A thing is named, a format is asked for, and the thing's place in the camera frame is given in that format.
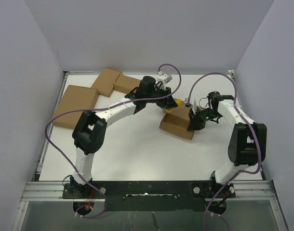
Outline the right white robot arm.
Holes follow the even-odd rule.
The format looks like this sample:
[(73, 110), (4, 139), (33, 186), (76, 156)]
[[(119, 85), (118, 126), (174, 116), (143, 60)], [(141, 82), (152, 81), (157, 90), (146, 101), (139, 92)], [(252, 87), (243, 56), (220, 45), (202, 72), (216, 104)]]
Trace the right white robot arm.
[(231, 182), (240, 173), (256, 174), (266, 157), (267, 127), (250, 119), (232, 95), (217, 91), (207, 96), (207, 107), (200, 109), (195, 103), (186, 103), (189, 110), (188, 131), (202, 130), (207, 121), (219, 123), (224, 118), (232, 128), (227, 148), (228, 161), (213, 173), (214, 180), (207, 184), (207, 191), (217, 197), (223, 193), (224, 184)]

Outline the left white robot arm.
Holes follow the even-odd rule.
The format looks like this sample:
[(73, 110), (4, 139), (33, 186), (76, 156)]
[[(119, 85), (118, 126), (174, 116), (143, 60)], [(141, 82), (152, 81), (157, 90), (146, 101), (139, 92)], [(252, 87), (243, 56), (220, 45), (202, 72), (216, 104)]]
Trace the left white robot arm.
[(162, 74), (157, 79), (144, 76), (138, 87), (108, 109), (82, 112), (72, 133), (76, 147), (76, 169), (70, 177), (70, 184), (78, 197), (84, 198), (90, 194), (94, 154), (102, 147), (109, 126), (140, 112), (148, 103), (154, 103), (162, 109), (178, 106), (172, 97), (171, 88), (166, 86), (171, 80), (172, 76), (168, 74)]

